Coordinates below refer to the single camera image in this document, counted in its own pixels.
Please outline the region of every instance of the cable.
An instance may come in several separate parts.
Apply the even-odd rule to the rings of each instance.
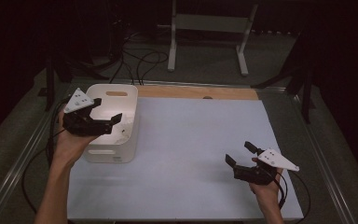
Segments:
[[[144,55],[142,58],[140,58],[136,55],[133,55],[133,54],[127,52],[126,50],[123,50],[123,52],[130,55],[131,57],[134,57],[139,60],[137,66],[136,66],[136,76],[138,78],[139,84],[144,85],[144,79],[145,79],[146,74],[149,73],[153,68],[155,68],[159,63],[165,63],[169,57],[168,57],[168,54],[166,54],[164,52],[156,51],[154,49],[141,49],[141,50],[152,50],[152,52],[146,53],[146,55]],[[158,59],[156,61],[148,61],[145,59],[153,54],[158,55]],[[160,57],[161,54],[165,56],[165,58],[163,60],[161,60],[161,57]],[[144,72],[142,75],[140,75],[140,67],[141,67],[142,63],[151,63],[153,65],[146,72]]]
[[[281,199],[278,203],[279,208],[282,209],[284,203],[286,202],[286,194],[287,194],[287,190],[286,190],[286,194],[283,191],[283,188],[281,186],[281,184],[278,182],[278,180],[276,180],[275,176],[272,176],[272,174],[270,174],[268,171],[266,171],[265,169],[263,169],[262,167],[259,167],[261,171],[263,171],[264,173],[266,173],[267,175],[269,175],[269,177],[271,177],[272,181],[274,181],[274,183],[278,186],[279,191],[281,192]]]
[[[112,77],[110,78],[109,80],[109,84],[112,83],[113,79],[117,76],[118,72],[120,71],[121,69],[121,66],[123,66],[123,63],[124,63],[124,56],[123,56],[123,52],[121,52],[121,57],[120,57],[120,65],[118,66],[118,69],[116,70],[116,72],[112,75]]]
[[[306,192],[307,192],[307,195],[308,195],[308,208],[307,208],[307,212],[305,213],[304,217],[301,218],[298,222],[296,222],[296,224],[302,222],[307,216],[308,214],[310,213],[310,191],[308,190],[308,187],[307,185],[305,184],[305,182],[300,178],[299,175],[297,175],[295,172],[293,171],[289,171],[292,175],[294,175],[295,177],[298,178],[298,180],[301,182],[301,184],[304,186]]]
[[[68,103],[70,100],[70,96],[61,100],[55,107],[54,107],[54,111],[53,114],[51,116],[51,120],[50,120],[50,130],[49,130],[49,135],[48,135],[48,144],[46,146],[46,156],[48,158],[48,167],[50,167],[51,162],[53,160],[53,155],[54,155],[54,125],[55,122],[57,120],[57,116],[60,112],[60,108],[63,104]]]
[[[130,79],[131,79],[131,85],[135,85],[134,80],[133,80],[133,75],[132,75],[132,72],[131,72],[131,67],[130,67],[130,65],[127,64],[127,63],[124,63],[124,64],[126,65],[127,71],[129,71],[129,77],[130,77]]]
[[[287,198],[287,193],[288,193],[288,190],[287,190],[287,182],[286,182],[286,179],[283,177],[283,175],[282,175],[281,173],[278,173],[278,175],[283,179],[284,185],[286,186],[286,195],[284,196],[284,199],[286,200],[286,198]]]
[[[55,133],[55,134],[53,135],[53,137],[55,137],[55,136],[59,135],[60,133],[65,132],[65,131],[66,131],[66,129],[62,129],[62,130],[60,130],[59,132]]]
[[[28,197],[28,194],[26,192],[25,189],[25,176],[27,174],[28,168],[31,165],[31,163],[34,161],[34,159],[36,159],[37,156],[39,156],[45,149],[43,148],[42,150],[39,150],[36,154],[33,155],[33,157],[30,159],[30,161],[28,162],[27,166],[25,166],[24,172],[22,173],[22,177],[21,177],[21,190],[22,190],[22,194],[24,195],[25,201],[27,201],[28,205],[31,207],[31,209],[34,211],[34,213],[36,214],[36,207],[32,204],[30,198]]]

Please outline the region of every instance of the white container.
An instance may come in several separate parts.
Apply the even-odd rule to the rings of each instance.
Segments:
[[[121,122],[114,125],[112,133],[92,141],[84,151],[90,162],[129,162],[135,156],[139,130],[136,113],[138,89],[132,85],[96,84],[87,90],[89,98],[101,98],[101,105],[92,109],[92,119],[111,119],[122,113]]]

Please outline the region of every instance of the metal frame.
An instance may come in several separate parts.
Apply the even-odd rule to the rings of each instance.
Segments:
[[[217,16],[201,16],[176,13],[176,0],[172,0],[172,26],[171,26],[171,47],[168,60],[168,71],[175,70],[176,61],[176,30],[201,30],[201,31],[219,31],[229,33],[242,33],[243,39],[240,45],[236,47],[238,62],[242,76],[249,74],[243,51],[248,41],[249,34],[252,29],[257,4],[254,4],[248,18],[238,17],[217,17]]]
[[[316,163],[319,167],[319,170],[321,171],[322,178],[324,179],[324,183],[327,186],[331,199],[337,209],[337,213],[341,218],[342,223],[356,224],[357,222],[353,213],[351,212],[351,209],[348,207],[348,203],[345,200],[342,189],[339,187],[339,184],[330,169],[330,165],[324,156],[323,149],[320,147],[318,141],[316,140],[310,125],[304,122],[304,118],[301,113],[301,101],[298,95],[291,98],[291,101],[293,107],[295,108],[297,117],[303,120],[301,123],[303,124],[303,128],[306,130],[307,135],[309,136],[309,140],[312,143],[312,154],[315,157]]]

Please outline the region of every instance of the floor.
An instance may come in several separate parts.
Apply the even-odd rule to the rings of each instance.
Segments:
[[[131,54],[142,58],[146,53],[151,52],[150,49],[168,53],[169,39],[164,36],[166,37],[162,35],[156,40],[133,35],[125,46],[127,52],[124,53],[125,63],[112,83],[131,83],[131,77],[134,78],[135,83],[142,82],[136,78],[137,71],[141,77],[153,64],[141,63],[138,70],[137,65],[140,60]],[[289,35],[251,34],[245,48],[249,76],[243,77],[237,65],[235,37],[218,40],[204,37],[199,41],[192,36],[194,34],[182,34],[174,72],[167,71],[167,62],[158,63],[145,75],[143,83],[247,88],[249,85],[276,76],[296,41]],[[162,54],[159,56],[163,61],[164,56]],[[145,60],[158,60],[158,55],[150,55]],[[118,67],[119,63],[103,71],[102,75],[111,77]],[[271,88],[257,92],[268,111],[282,153],[298,161],[298,165],[302,167],[299,174],[310,190],[310,213],[302,223],[358,223],[358,166],[351,150],[326,108],[318,89],[313,87],[311,124],[306,124],[298,113],[298,99],[301,97],[283,93],[288,81],[283,80]],[[87,88],[97,82],[101,81],[77,74],[70,84],[57,81],[57,96],[71,93],[77,87]],[[34,219],[33,211],[21,192],[20,175],[24,164],[21,164],[18,158],[31,158],[46,144],[47,127],[43,124],[49,120],[49,113],[45,112],[46,99],[37,96],[43,87],[45,87],[45,71],[35,77],[34,87],[0,126],[0,223],[31,223]],[[28,196],[36,206],[40,203],[47,173],[44,156],[36,157],[25,178]],[[309,207],[307,192],[294,176],[292,180],[297,198],[305,213]],[[100,222],[77,221],[76,223]],[[249,220],[245,223],[264,223],[264,221]]]

